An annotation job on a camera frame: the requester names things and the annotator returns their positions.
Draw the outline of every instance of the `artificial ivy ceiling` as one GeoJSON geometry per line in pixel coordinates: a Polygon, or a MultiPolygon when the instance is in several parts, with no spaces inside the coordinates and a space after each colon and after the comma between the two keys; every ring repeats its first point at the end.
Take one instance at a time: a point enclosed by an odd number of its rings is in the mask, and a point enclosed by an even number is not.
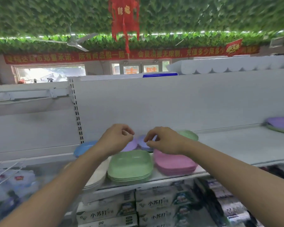
{"type": "MultiPolygon", "coordinates": [[[[264,45],[284,36],[284,0],[140,0],[139,19],[145,41],[133,37],[130,49],[174,48],[182,39],[179,48],[239,38],[264,45]]],[[[0,53],[76,51],[32,40],[67,41],[70,24],[79,37],[101,34],[82,44],[89,50],[124,49],[123,38],[111,37],[111,20],[108,0],[0,0],[0,53]]]]}

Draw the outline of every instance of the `white shelf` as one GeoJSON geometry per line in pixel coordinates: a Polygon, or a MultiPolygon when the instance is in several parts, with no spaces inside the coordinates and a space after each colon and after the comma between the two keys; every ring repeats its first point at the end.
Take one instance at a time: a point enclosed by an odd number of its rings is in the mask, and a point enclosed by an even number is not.
{"type": "MultiPolygon", "coordinates": [[[[199,140],[212,148],[254,166],[284,163],[284,134],[268,130],[265,127],[200,133],[199,140]]],[[[167,186],[176,181],[206,175],[209,174],[200,166],[192,175],[173,177],[162,175],[157,169],[154,169],[151,178],[146,183],[121,186],[108,179],[100,190],[92,193],[85,191],[82,197],[83,202],[91,202],[133,189],[167,186]]]]}

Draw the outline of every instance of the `window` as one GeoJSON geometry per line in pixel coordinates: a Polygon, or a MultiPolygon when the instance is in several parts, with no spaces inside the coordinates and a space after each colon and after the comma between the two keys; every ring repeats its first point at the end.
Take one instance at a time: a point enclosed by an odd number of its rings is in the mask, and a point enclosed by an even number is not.
{"type": "Polygon", "coordinates": [[[18,79],[24,83],[67,81],[68,76],[85,76],[84,64],[51,64],[15,66],[18,79]]]}
{"type": "Polygon", "coordinates": [[[111,73],[112,75],[119,74],[137,74],[137,73],[149,73],[149,72],[166,72],[168,71],[166,66],[170,64],[170,61],[160,60],[144,60],[138,61],[127,61],[127,62],[111,62],[111,73]]]}

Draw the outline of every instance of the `person's right hand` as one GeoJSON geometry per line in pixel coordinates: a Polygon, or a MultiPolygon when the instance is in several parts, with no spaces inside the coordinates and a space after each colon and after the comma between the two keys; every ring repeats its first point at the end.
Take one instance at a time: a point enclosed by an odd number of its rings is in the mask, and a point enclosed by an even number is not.
{"type": "Polygon", "coordinates": [[[170,129],[169,127],[157,126],[150,130],[144,142],[151,148],[158,149],[159,151],[166,154],[183,154],[184,144],[189,139],[178,134],[176,131],[170,129]]]}

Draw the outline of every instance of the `hand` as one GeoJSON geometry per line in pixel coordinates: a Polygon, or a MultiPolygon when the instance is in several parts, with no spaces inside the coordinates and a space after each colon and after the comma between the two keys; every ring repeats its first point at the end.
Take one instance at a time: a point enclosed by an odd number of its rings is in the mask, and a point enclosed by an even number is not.
{"type": "Polygon", "coordinates": [[[183,154],[184,143],[189,141],[188,138],[178,134],[176,131],[170,129],[169,127],[157,126],[150,130],[144,142],[151,148],[158,149],[165,154],[183,154]]]}
{"type": "Polygon", "coordinates": [[[128,125],[114,124],[104,132],[94,147],[105,157],[109,157],[122,151],[133,140],[134,134],[128,125]]]}

